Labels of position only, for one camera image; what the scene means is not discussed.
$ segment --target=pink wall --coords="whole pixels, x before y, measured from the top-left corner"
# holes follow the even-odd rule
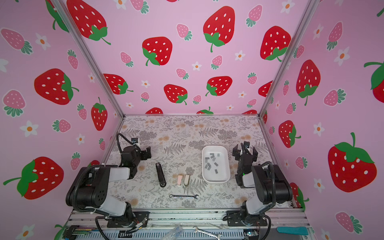
[[[384,61],[383,7],[322,1],[300,42],[304,52],[291,59],[268,108],[270,137],[317,239],[382,239],[384,74],[383,66],[364,64]],[[329,41],[337,41],[330,51]],[[311,88],[303,91],[305,84]],[[301,136],[294,144],[293,124]]]
[[[294,34],[307,4],[307,0],[133,1],[141,2],[142,5],[132,5],[132,1],[127,0],[122,0],[122,4],[117,0],[85,2],[68,0],[67,6],[102,72],[114,74],[116,79],[127,82],[128,91],[120,91],[117,81],[110,84],[126,114],[143,114],[152,108],[160,108],[166,114],[197,113],[203,109],[209,110],[209,107],[211,112],[219,114],[259,111],[265,100],[265,94],[260,95],[259,89],[261,92],[265,86],[270,86],[269,82],[280,64],[275,57],[270,61],[263,58],[275,48],[283,50],[289,44],[289,35]],[[218,10],[218,20],[215,20],[216,15],[210,18]],[[93,24],[97,27],[95,33],[91,29]],[[192,34],[191,39],[190,35],[187,36],[188,31]],[[214,32],[220,34],[218,40],[210,37]],[[204,33],[207,33],[208,41],[212,43],[207,42]],[[265,34],[268,46],[263,41]],[[156,47],[160,42],[166,45]],[[143,54],[143,46],[149,58],[150,53],[155,53],[153,58],[158,55],[153,61],[155,65]],[[214,70],[216,67],[211,67],[213,62],[219,68]],[[255,73],[257,80],[249,76],[250,73]],[[113,76],[108,77],[110,81],[113,80]],[[223,84],[222,88],[211,90],[213,94],[218,94],[213,96],[207,90],[207,82],[211,78],[215,81],[212,86],[222,85],[219,79],[232,84],[229,88]],[[184,92],[171,86],[170,94],[166,95],[164,87],[168,84],[176,85],[179,91]],[[180,104],[175,103],[178,99],[173,93],[176,97],[178,93],[183,95],[183,100],[183,93],[187,93],[187,99]]]
[[[55,225],[64,225],[71,212],[72,208],[65,204],[65,195],[78,170],[102,158],[105,151],[100,148],[99,139],[103,138],[108,146],[118,124],[114,109],[99,83],[90,81],[91,70],[73,38],[57,22],[54,30],[53,22],[45,1],[6,1],[0,9],[0,95],[2,108],[6,109],[0,114],[3,126],[0,176],[1,182],[22,177],[1,185],[0,201],[6,218],[1,226],[2,239],[25,239],[23,234],[28,239],[54,239],[60,230]],[[21,47],[28,48],[26,41],[32,47],[29,55],[20,50]],[[76,53],[77,60],[72,60],[77,69],[68,61],[70,49]],[[52,70],[49,75],[40,76],[51,69],[61,71]],[[71,85],[79,89],[79,92],[74,90],[71,101],[68,101],[68,91],[62,91],[63,73]],[[12,89],[17,91],[8,94]],[[91,119],[91,109],[99,102],[98,97],[108,112],[101,131],[95,128]],[[81,118],[78,104],[83,104],[86,109],[85,120],[85,110],[81,111]],[[70,129],[67,130],[68,126],[64,124],[57,132],[52,127],[53,122],[62,119],[70,124]],[[85,136],[80,144],[79,134]],[[72,159],[76,152],[79,159]]]

